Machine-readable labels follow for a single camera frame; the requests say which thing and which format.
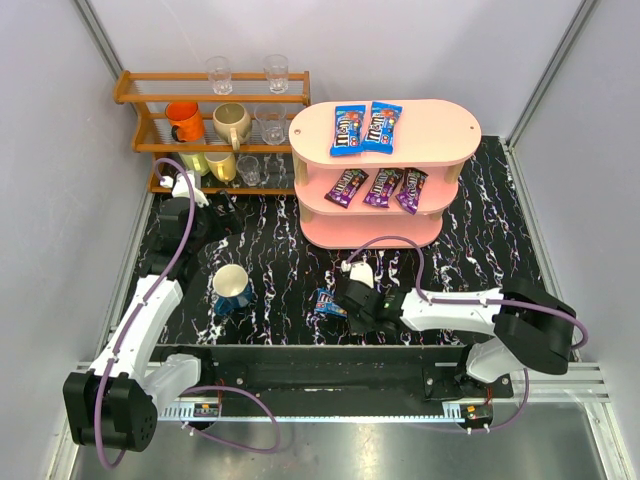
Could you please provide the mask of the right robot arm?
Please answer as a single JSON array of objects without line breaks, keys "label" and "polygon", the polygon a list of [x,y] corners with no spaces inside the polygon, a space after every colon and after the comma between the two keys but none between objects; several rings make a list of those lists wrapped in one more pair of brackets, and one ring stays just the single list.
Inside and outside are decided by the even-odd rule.
[{"label": "right robot arm", "polygon": [[425,374],[429,400],[484,397],[517,370],[547,375],[568,371],[576,313],[525,280],[442,294],[403,287],[380,293],[361,280],[349,280],[336,303],[357,333],[455,330],[486,336],[486,341],[464,347],[455,367]]}]

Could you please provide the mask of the blue candy bag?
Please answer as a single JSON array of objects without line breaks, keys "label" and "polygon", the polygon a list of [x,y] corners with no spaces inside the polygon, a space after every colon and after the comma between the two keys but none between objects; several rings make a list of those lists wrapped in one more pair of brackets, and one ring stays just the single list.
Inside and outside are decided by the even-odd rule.
[{"label": "blue candy bag", "polygon": [[335,107],[334,138],[329,150],[332,157],[356,155],[363,152],[361,130],[365,113],[365,105]]},{"label": "blue candy bag", "polygon": [[316,290],[314,312],[317,314],[332,315],[339,318],[347,317],[347,312],[334,302],[333,294],[322,288],[318,288]]},{"label": "blue candy bag", "polygon": [[392,154],[394,130],[402,114],[399,105],[374,101],[371,105],[369,126],[361,142],[365,152]]}]

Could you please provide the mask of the purple candy bag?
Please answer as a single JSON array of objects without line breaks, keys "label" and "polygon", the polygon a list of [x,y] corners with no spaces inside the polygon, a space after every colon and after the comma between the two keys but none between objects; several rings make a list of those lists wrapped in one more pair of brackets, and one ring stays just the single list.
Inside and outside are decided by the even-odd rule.
[{"label": "purple candy bag", "polygon": [[388,208],[389,199],[403,175],[401,168],[380,168],[363,202],[372,207]]},{"label": "purple candy bag", "polygon": [[424,171],[409,167],[404,172],[403,183],[395,199],[407,213],[417,213],[420,196],[429,175]]},{"label": "purple candy bag", "polygon": [[348,208],[368,177],[369,174],[362,169],[346,169],[324,198],[342,208]]}]

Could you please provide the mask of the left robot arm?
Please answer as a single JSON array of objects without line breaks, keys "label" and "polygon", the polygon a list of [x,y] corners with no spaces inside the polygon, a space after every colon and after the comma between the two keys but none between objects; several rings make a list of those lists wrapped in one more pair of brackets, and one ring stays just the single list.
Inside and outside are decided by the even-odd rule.
[{"label": "left robot arm", "polygon": [[121,323],[88,370],[70,373],[63,384],[76,444],[145,450],[159,413],[200,381],[200,354],[172,352],[153,373],[147,366],[167,320],[199,271],[199,251],[242,230],[225,191],[196,202],[187,196],[161,202],[157,231]]}]

